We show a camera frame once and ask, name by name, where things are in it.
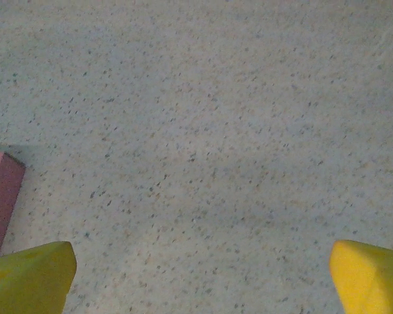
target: terrazzo floor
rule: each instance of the terrazzo floor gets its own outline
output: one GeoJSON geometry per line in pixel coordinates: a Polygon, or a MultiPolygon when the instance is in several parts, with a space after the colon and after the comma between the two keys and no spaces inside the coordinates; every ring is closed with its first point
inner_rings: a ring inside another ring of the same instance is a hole
{"type": "Polygon", "coordinates": [[[333,242],[393,249],[393,1],[0,1],[0,149],[65,314],[342,314],[333,242]]]}

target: floor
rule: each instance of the floor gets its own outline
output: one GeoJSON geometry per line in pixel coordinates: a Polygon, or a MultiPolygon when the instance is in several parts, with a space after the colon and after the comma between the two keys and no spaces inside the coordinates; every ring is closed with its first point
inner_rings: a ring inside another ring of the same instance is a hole
{"type": "Polygon", "coordinates": [[[0,0],[0,149],[65,314],[342,314],[333,242],[393,248],[393,0],[0,0]]]}

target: yellow object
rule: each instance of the yellow object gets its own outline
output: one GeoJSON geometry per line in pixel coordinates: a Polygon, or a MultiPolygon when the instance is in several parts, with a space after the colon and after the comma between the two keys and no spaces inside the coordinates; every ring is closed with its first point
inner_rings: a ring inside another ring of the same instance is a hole
{"type": "Polygon", "coordinates": [[[61,314],[76,268],[64,241],[0,257],[0,314],[61,314]]]}
{"type": "Polygon", "coordinates": [[[346,314],[393,314],[393,250],[339,240],[329,267],[346,314]]]}

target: speckled floor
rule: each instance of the speckled floor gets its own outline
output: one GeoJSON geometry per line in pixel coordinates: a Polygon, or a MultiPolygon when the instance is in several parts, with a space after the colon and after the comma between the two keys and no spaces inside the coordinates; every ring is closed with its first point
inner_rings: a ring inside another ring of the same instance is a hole
{"type": "Polygon", "coordinates": [[[393,248],[393,1],[0,1],[0,149],[64,313],[342,313],[333,242],[393,248]]]}

